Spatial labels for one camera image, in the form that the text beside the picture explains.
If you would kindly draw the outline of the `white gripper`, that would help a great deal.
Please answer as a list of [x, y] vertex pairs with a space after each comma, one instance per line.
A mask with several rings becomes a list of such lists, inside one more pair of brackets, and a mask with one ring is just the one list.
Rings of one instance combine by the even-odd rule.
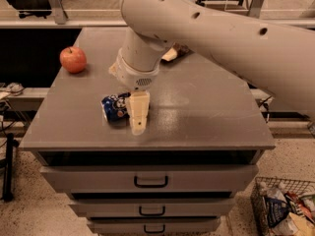
[[120, 48], [115, 62], [108, 72], [122, 85], [132, 91], [126, 99], [132, 134], [142, 135], [147, 126], [150, 94], [146, 91], [154, 82], [159, 71], [160, 55], [155, 51], [127, 51]]

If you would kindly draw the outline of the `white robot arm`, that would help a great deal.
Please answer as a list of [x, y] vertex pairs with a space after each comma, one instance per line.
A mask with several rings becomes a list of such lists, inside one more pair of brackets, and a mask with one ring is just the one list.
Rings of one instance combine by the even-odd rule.
[[315, 119], [315, 32], [201, 7], [192, 0], [120, 0], [126, 38], [112, 73], [132, 92], [135, 134], [146, 129], [140, 99], [173, 43], [188, 46], [235, 76]]

